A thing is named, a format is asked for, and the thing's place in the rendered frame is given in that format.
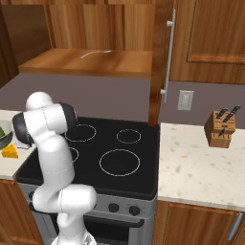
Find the open wooden cabinet door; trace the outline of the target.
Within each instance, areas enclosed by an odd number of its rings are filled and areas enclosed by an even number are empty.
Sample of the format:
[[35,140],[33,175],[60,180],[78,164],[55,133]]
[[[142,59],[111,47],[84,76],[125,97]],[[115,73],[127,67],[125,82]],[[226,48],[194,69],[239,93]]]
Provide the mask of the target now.
[[168,65],[168,50],[171,27],[176,0],[156,0],[153,31],[152,65],[150,81],[150,98],[148,110],[148,125],[155,126],[159,120],[161,107],[161,90],[165,87]]

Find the yellow cheese wedge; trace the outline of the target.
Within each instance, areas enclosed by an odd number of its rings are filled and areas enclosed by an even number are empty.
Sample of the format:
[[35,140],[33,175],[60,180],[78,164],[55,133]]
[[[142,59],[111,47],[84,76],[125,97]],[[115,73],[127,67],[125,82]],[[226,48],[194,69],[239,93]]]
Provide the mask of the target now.
[[14,145],[8,145],[2,149],[2,156],[5,158],[18,158],[18,154]]

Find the grey salad bowl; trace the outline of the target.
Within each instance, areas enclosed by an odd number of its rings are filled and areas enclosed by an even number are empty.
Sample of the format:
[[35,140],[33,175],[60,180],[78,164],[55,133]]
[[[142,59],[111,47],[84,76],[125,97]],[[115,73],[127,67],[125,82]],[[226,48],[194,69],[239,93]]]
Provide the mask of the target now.
[[6,120],[0,120],[0,126],[5,131],[6,136],[0,138],[0,149],[6,147],[12,140],[13,132],[11,122]]

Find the wooden base cabinet door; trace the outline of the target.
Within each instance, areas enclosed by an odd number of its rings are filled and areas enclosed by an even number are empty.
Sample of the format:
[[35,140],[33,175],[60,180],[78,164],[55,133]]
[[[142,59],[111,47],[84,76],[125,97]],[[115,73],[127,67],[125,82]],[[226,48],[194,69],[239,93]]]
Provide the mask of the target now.
[[231,241],[229,230],[239,211],[158,200],[152,245],[245,245],[245,212]]
[[15,180],[0,179],[0,245],[44,245]]

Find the black glass hob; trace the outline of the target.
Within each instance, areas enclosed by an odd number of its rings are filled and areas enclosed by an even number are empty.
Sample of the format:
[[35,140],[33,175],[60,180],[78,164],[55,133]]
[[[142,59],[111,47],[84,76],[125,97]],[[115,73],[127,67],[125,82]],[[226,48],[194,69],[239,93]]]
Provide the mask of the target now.
[[151,200],[157,192],[160,127],[145,122],[78,119],[63,135],[76,184],[99,194]]

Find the wooden range hood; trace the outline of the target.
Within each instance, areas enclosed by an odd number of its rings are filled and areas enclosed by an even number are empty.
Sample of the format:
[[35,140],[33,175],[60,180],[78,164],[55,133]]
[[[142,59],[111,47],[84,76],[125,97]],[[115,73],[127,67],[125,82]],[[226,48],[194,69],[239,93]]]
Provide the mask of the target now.
[[19,66],[21,73],[76,75],[92,77],[150,78],[152,53],[51,49]]

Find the wooden knife block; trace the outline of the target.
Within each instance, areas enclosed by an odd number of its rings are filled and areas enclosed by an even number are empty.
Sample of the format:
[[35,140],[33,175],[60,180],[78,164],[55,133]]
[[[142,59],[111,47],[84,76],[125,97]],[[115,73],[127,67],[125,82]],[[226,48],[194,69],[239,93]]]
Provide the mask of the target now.
[[[229,112],[225,112],[221,119],[216,119],[218,113],[218,111],[212,111],[204,125],[204,131],[209,146],[228,148],[232,135],[235,133],[235,116],[232,116],[227,122],[223,122],[226,116],[229,115]],[[218,137],[219,132],[223,128],[226,128],[226,132],[221,137]]]

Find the silver oven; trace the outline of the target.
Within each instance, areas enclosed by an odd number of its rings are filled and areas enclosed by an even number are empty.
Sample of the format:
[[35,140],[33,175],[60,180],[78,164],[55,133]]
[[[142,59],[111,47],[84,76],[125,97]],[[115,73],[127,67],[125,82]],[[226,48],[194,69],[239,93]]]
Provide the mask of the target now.
[[[37,186],[19,184],[19,187],[32,211],[44,245],[51,245],[59,232],[57,214],[37,212],[33,208],[29,193],[35,191]],[[99,194],[97,206],[84,215],[85,227],[98,245],[151,245],[156,201],[157,197],[140,200]],[[119,211],[108,210],[110,203],[118,204]],[[131,206],[139,207],[140,213],[133,216],[129,212]]]

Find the white wall outlet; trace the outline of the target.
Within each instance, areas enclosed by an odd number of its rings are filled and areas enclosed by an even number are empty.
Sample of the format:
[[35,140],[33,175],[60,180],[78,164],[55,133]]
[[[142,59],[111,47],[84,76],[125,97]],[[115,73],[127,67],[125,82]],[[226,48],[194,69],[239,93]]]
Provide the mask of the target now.
[[179,93],[177,109],[182,110],[182,111],[190,111],[192,100],[193,100],[193,95],[194,95],[193,91],[181,90]]

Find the wooden wall cabinet door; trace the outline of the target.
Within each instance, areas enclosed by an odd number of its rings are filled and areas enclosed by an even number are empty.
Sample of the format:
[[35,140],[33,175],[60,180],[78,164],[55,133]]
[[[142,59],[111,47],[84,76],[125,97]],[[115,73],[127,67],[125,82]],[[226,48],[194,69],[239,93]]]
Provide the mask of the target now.
[[245,0],[176,0],[170,78],[245,85]]

